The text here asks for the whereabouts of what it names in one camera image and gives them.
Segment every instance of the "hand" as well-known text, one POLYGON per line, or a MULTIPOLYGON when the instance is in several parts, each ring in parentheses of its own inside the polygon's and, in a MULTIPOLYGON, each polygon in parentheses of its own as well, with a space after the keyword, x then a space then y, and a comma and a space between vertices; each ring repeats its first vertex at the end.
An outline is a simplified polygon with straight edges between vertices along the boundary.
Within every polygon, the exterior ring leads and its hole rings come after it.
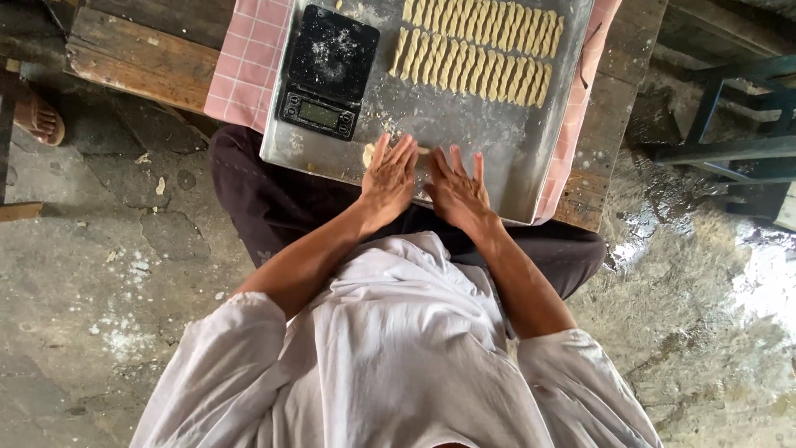
POLYGON ((429 162, 434 183, 423 186, 431 196, 437 216, 464 230, 470 238, 481 224, 497 217, 490 209, 490 198, 484 187, 484 156, 479 152, 474 159, 475 174, 471 179, 464 171, 458 146, 451 146, 453 169, 448 166, 443 149, 436 148, 429 162))
POLYGON ((362 195, 357 200, 369 208, 371 231, 398 218, 409 208, 415 192, 417 142, 407 134, 388 149, 389 140, 390 134, 384 133, 376 142, 373 159, 362 179, 362 195))

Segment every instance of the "white sleeve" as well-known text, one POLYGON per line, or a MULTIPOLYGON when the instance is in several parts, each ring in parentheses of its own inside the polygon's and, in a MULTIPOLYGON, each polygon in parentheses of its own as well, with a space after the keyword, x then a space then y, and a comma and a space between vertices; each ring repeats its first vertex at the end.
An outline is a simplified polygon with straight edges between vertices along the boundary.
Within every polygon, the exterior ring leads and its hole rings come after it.
POLYGON ((517 360, 556 446, 663 447, 632 390, 586 332, 522 340, 517 360))
POLYGON ((262 293, 237 294, 188 324, 131 448, 233 446, 253 437, 288 378, 277 367, 285 314, 262 293))

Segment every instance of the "digital kitchen scale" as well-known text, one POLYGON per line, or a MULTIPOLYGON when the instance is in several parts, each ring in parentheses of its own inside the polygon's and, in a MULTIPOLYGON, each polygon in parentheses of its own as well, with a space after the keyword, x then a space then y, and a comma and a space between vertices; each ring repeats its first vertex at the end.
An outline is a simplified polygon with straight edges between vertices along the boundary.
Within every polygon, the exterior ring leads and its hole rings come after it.
POLYGON ((351 141, 379 36, 372 26, 308 5, 287 64, 279 119, 351 141))

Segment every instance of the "wooden table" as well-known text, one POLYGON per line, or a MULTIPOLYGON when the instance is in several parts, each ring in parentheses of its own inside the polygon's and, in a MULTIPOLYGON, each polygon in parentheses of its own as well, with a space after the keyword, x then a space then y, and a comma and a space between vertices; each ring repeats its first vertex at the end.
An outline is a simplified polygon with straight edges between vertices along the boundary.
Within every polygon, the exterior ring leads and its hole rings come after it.
MULTIPOLYGON (((555 219, 599 229, 616 155, 666 3, 626 0, 619 8, 555 219)), ((234 5, 235 0, 88 0, 66 45, 66 70, 201 113, 234 5)))

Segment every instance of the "metal baking tray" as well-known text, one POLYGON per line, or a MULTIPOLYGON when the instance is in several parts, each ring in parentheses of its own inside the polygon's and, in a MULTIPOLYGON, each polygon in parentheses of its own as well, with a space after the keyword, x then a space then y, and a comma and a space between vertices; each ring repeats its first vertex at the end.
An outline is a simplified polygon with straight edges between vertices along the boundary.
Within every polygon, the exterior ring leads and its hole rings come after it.
MULTIPOLYGON (((334 10, 333 0, 294 1, 291 37, 285 44, 285 60, 275 92, 281 89, 285 78, 285 61, 290 58, 290 45, 302 12, 311 3, 334 10)), ((564 16, 565 27, 556 58, 540 59, 553 67, 542 108, 489 102, 480 96, 463 96, 430 85, 413 84, 411 78, 401 81, 389 76, 387 70, 400 28, 403 26, 410 33, 414 28, 401 20, 404 0, 363 3, 344 0, 338 11, 340 14, 381 31, 353 141, 342 142, 279 121, 275 118, 273 104, 260 157, 284 167, 360 185, 365 172, 361 160, 364 145, 375 141, 384 130, 394 134, 411 133, 421 146, 429 148, 456 143, 462 149, 464 165, 470 173, 473 154, 483 152, 484 180, 493 210, 508 221, 532 222, 558 140, 593 0, 520 0, 516 3, 555 10, 564 16)), ((521 55, 516 50, 503 53, 521 55)), ((427 204, 428 197, 420 187, 429 181, 427 158, 421 157, 416 174, 416 202, 427 204)))

